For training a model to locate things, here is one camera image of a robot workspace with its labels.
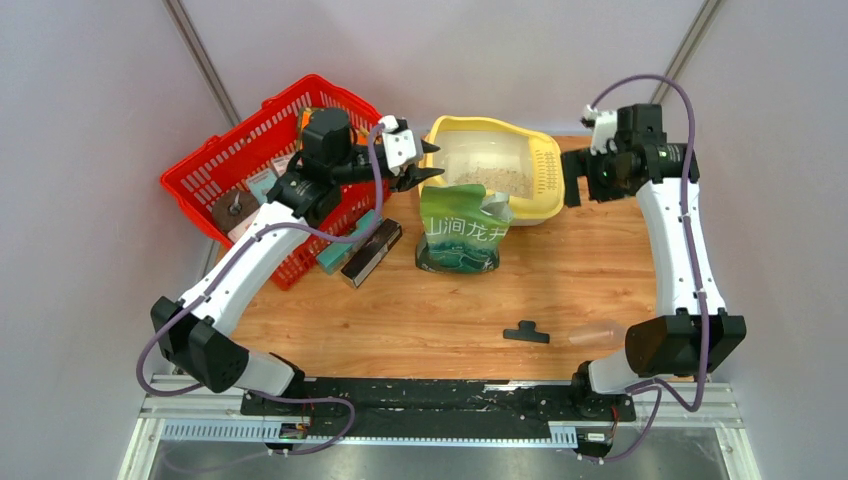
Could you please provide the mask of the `black bag clip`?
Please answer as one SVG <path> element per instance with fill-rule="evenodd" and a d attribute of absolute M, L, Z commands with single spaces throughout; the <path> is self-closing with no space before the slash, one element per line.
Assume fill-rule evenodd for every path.
<path fill-rule="evenodd" d="M 517 327 L 513 329 L 504 329 L 502 337 L 506 340 L 524 341 L 540 344 L 549 344 L 550 335 L 548 333 L 537 330 L 537 324 L 534 321 L 521 320 L 517 323 Z"/>

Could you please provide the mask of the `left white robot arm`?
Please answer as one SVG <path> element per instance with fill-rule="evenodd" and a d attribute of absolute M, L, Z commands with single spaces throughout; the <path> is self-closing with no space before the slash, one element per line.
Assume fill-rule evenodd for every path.
<path fill-rule="evenodd" d="M 155 329 L 136 365 L 140 386 L 150 395 L 167 396 L 152 387 L 143 364 L 153 349 L 195 379 L 195 387 L 214 393 L 239 388 L 266 396 L 283 415 L 304 405 L 303 372 L 290 362 L 252 351 L 231 339 L 250 301 L 278 266 L 310 237 L 355 243 L 354 235 L 320 231 L 342 200 L 346 185 L 373 183 L 375 211 L 384 191 L 403 192 L 441 174 L 419 162 L 438 146 L 423 140 L 405 119 L 387 115 L 358 144 L 349 115 L 325 108 L 310 115 L 301 130 L 301 147 L 278 177 L 247 231 L 223 259 L 179 299 L 162 297 L 151 309 Z"/>

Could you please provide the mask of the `green litter bag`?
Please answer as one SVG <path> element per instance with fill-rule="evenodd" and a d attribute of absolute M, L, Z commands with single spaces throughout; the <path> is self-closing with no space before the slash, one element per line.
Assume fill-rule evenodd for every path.
<path fill-rule="evenodd" d="M 482 274 L 500 266 L 499 245 L 514 219 L 504 192 L 481 184 L 425 186 L 416 267 L 432 273 Z"/>

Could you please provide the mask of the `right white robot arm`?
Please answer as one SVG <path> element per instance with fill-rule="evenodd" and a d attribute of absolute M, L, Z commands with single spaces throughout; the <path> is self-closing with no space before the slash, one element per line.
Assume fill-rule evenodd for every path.
<path fill-rule="evenodd" d="M 655 318 L 629 327 L 619 351 L 580 368 L 584 382 L 570 391 L 570 404 L 579 416 L 593 419 L 609 407 L 610 394 L 655 377 L 713 373 L 745 339 L 747 328 L 743 316 L 728 312 L 711 271 L 694 149 L 668 141 L 661 106 L 605 111 L 588 106 L 581 122 L 592 141 L 561 156 L 565 204 L 580 206 L 579 178 L 598 203 L 636 199 L 656 275 Z"/>

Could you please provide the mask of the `clear plastic scoop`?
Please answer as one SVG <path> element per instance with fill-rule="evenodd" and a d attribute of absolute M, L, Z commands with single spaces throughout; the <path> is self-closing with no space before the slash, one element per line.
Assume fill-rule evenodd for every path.
<path fill-rule="evenodd" d="M 599 320 L 574 327 L 568 334 L 576 347 L 618 348 L 625 340 L 627 328 L 614 320 Z"/>

